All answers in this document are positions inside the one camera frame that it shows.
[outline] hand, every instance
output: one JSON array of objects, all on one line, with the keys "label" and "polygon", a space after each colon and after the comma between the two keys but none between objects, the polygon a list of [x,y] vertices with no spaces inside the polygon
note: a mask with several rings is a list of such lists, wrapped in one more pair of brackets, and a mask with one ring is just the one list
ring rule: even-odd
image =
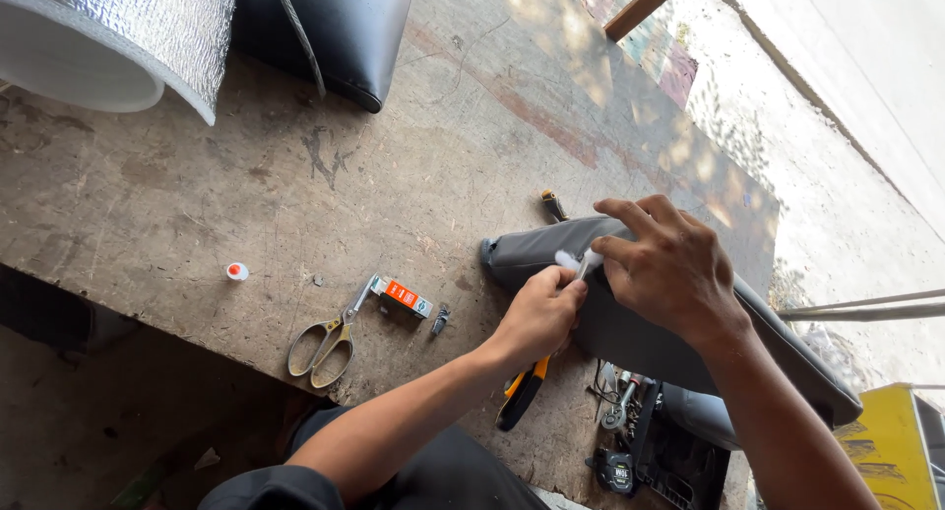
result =
[{"label": "hand", "polygon": [[604,273],[618,302],[700,352],[750,330],[715,231],[662,194],[639,202],[602,200],[595,210],[620,219],[638,238],[600,237],[591,243],[604,256]]},{"label": "hand", "polygon": [[563,347],[588,293],[587,283],[572,281],[573,277],[573,270],[560,266],[532,275],[483,347],[503,354],[516,371]]}]

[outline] gray leather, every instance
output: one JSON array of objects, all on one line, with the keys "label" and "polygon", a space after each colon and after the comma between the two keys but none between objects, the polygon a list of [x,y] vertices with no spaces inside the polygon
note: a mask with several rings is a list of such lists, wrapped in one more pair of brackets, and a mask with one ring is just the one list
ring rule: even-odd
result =
[{"label": "gray leather", "polygon": [[[555,263],[555,251],[580,256],[592,240],[604,235],[636,239],[620,221],[610,217],[573,219],[503,235],[484,248],[482,261],[499,285],[514,293],[528,277]],[[574,332],[575,344],[621,368],[701,394],[719,395],[709,370],[689,345],[613,299],[603,268],[595,270],[587,281],[588,297],[581,309],[580,326]],[[846,383],[737,275],[734,290],[764,346],[824,421],[837,427],[856,420],[863,405]]]},{"label": "gray leather", "polygon": [[[290,0],[325,87],[371,113],[384,107],[410,0]],[[232,45],[303,80],[312,67],[280,0],[236,0]]]},{"label": "gray leather", "polygon": [[718,396],[699,394],[674,384],[662,385],[662,411],[679,427],[729,451],[742,448],[728,418],[725,401]]}]

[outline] worn wooden surface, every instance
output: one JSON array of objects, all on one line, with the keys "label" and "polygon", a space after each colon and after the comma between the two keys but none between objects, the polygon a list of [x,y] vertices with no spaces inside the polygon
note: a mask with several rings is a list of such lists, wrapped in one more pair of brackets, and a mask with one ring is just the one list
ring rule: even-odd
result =
[{"label": "worn wooden surface", "polygon": [[[547,223],[546,188],[575,216],[662,191],[766,291],[777,204],[572,0],[413,0],[380,115],[313,95],[238,56],[214,128],[170,91],[114,115],[7,90],[0,261],[300,386],[284,370],[292,338],[369,274],[451,305],[434,339],[429,321],[386,320],[370,299],[332,391],[346,404],[487,338],[508,297],[483,279],[479,240]],[[225,281],[237,260],[249,280]],[[492,429],[499,391],[461,424],[524,479],[604,504],[583,466],[593,370],[573,350],[553,359],[510,433]]]}]

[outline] yellow metal panel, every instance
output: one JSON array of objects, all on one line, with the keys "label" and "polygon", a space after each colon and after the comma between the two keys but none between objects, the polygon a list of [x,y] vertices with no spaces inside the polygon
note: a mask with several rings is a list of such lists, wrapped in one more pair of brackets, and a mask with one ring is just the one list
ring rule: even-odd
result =
[{"label": "yellow metal panel", "polygon": [[860,395],[863,414],[833,432],[883,510],[941,510],[912,390],[897,383]]}]

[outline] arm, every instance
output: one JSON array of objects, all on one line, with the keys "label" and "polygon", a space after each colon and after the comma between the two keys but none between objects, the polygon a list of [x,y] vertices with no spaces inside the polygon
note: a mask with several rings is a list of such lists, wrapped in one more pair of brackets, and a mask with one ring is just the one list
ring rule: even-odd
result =
[{"label": "arm", "polygon": [[595,209],[637,242],[597,238],[614,297],[677,333],[705,360],[769,508],[878,510],[831,431],[788,382],[732,290],[715,232],[665,196],[604,200]]},{"label": "arm", "polygon": [[485,343],[342,414],[286,463],[313,468],[330,479],[345,504],[380,488],[438,432],[565,343],[587,294],[583,281],[570,283],[573,275],[557,266],[535,274]]}]

